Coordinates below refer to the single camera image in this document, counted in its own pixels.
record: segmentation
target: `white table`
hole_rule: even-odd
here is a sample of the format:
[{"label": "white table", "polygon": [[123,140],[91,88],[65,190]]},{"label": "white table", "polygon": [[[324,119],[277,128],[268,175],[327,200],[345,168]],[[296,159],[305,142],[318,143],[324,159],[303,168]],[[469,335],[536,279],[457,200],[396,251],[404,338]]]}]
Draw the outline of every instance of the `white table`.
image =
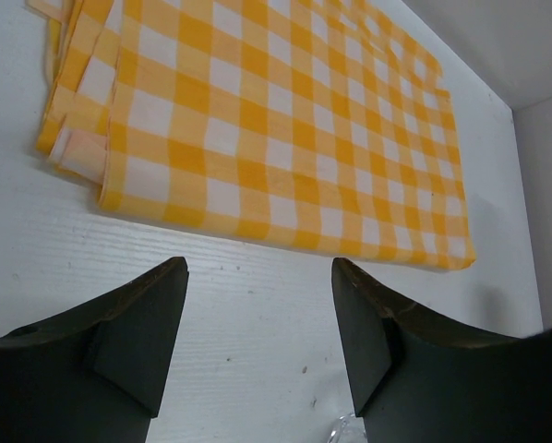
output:
[{"label": "white table", "polygon": [[[331,258],[98,211],[93,191],[33,151],[46,97],[45,25],[22,1],[0,0],[0,335],[184,256],[186,306],[148,441],[324,441],[352,406]],[[444,66],[478,260],[458,272],[360,266],[465,323],[535,333],[542,323],[510,109],[400,0],[376,3]]]}]

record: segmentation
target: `folded fabric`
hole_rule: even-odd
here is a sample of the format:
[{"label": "folded fabric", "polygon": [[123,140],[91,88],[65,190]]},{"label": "folded fabric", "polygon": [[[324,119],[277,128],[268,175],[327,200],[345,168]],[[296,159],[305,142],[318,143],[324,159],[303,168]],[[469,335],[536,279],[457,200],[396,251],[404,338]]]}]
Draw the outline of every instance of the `folded fabric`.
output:
[{"label": "folded fabric", "polygon": [[48,17],[48,42],[44,57],[44,73],[49,85],[60,68],[66,27],[73,8],[73,0],[28,0],[28,6]]},{"label": "folded fabric", "polygon": [[105,210],[460,269],[436,59],[366,1],[77,0],[38,148]]}]

